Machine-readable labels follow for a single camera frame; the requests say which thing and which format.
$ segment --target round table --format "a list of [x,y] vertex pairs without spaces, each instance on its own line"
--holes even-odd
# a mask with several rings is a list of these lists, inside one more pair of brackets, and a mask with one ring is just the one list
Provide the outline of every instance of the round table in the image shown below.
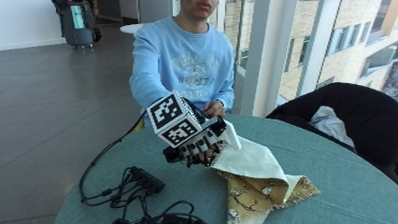
[[144,24],[131,24],[122,27],[122,31],[127,34],[135,34],[140,28],[144,26]]
[[[275,210],[267,223],[398,223],[398,186],[356,154],[283,121],[242,115],[228,115],[227,119],[240,136],[272,150],[285,174],[305,175],[321,190],[300,204]],[[150,129],[128,135],[94,167],[86,181],[87,195],[115,187],[124,168],[138,166],[166,184],[163,192],[147,200],[152,216],[174,202],[186,200],[196,206],[194,214],[208,223],[226,223],[227,180],[202,165],[187,168],[182,163],[167,163],[162,154],[166,147]],[[123,209],[107,204],[88,207],[80,200],[75,187],[57,223],[112,223],[123,216]],[[188,212],[190,208],[179,206],[174,211]],[[132,204],[127,219],[142,217],[140,205]]]

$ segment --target gray suitcase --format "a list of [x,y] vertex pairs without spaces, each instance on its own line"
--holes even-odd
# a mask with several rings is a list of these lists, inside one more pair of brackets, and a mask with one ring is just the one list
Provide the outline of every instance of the gray suitcase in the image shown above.
[[67,43],[75,49],[78,47],[92,47],[92,44],[99,42],[102,38],[92,5],[87,1],[67,1],[62,5],[55,5],[61,15],[63,37],[67,39]]

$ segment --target tan fabric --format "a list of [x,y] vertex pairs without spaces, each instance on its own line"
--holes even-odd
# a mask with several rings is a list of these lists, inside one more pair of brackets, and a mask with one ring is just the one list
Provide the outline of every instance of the tan fabric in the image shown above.
[[228,179],[228,224],[262,224],[275,208],[284,208],[320,193],[304,175],[285,175],[266,146],[240,137],[243,149],[230,146],[212,168]]

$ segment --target building exterior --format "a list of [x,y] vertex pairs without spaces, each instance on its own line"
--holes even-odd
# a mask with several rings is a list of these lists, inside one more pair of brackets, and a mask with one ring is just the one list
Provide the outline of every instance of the building exterior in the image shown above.
[[[287,100],[297,96],[319,5],[317,0],[301,0],[297,4],[280,87],[280,95]],[[227,1],[226,34],[238,50],[238,64],[243,68],[248,60],[255,7],[255,0],[247,0],[244,4],[240,0]],[[329,48],[319,77],[319,87],[333,82],[349,82],[369,86],[379,91],[384,89],[397,58],[397,16],[398,0],[341,1],[332,39],[325,40],[329,42]]]

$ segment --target gray floor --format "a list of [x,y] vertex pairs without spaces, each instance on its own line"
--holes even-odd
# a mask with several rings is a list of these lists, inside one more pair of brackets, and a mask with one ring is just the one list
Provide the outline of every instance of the gray floor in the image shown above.
[[103,26],[94,50],[0,51],[0,223],[54,223],[88,163],[139,118],[120,26]]

